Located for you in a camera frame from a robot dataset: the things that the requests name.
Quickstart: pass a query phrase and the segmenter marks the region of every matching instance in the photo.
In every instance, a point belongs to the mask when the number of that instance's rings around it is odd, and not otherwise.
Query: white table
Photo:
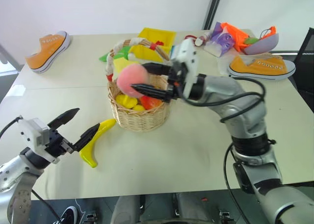
[[[191,33],[202,32],[180,32],[176,43]],[[0,128],[20,114],[48,123],[60,113],[79,107],[77,115],[59,128],[61,135],[75,142],[90,126],[112,118],[104,63],[98,58],[120,39],[134,36],[73,36],[72,44],[46,73],[38,75],[25,66],[14,84],[24,85],[26,91],[23,96],[2,101]],[[199,72],[219,75],[216,59],[204,51],[198,54]],[[313,180],[312,112],[287,79],[262,82],[267,88],[267,132],[278,142],[274,149],[284,183]],[[244,81],[242,86],[259,91],[250,82]],[[99,138],[95,147],[97,168],[89,167],[76,152],[67,154],[57,165],[46,168],[34,190],[45,199],[70,199],[225,189],[222,162],[230,142],[214,112],[177,100],[169,119],[152,132],[135,133],[116,125]],[[17,126],[12,126],[0,141],[0,164],[24,147]],[[238,188],[231,158],[228,177],[231,187]]]

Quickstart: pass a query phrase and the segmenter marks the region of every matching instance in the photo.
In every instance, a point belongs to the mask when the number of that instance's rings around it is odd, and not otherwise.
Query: floor
[[[298,187],[300,191],[314,199],[314,187]],[[230,212],[231,218],[236,224],[245,224],[238,210],[234,206],[227,190],[193,192],[202,201],[205,209],[209,212],[214,223],[219,222],[219,209],[226,209]],[[254,224],[267,224],[260,205],[254,195],[249,195],[239,189],[234,190],[236,199],[242,207],[247,218]],[[82,211],[86,213],[96,212],[98,216],[97,224],[109,224],[118,197],[77,199]],[[155,194],[146,196],[146,210],[141,216],[141,221],[160,220],[172,218],[172,194]],[[79,207],[74,199],[50,200],[49,204],[61,215],[68,206],[75,206],[80,214]],[[55,218],[40,201],[32,202],[29,224],[50,224],[55,222]]]

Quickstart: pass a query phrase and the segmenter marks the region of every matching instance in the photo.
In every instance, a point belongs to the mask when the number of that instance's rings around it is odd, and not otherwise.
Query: person's leg
[[[134,224],[139,221],[139,196],[120,196],[110,224]]]
[[[177,193],[179,213],[181,218],[209,221],[209,213],[202,202],[192,192]]]
[[[62,224],[77,224],[78,221],[78,211],[74,206],[67,207],[61,216]]]

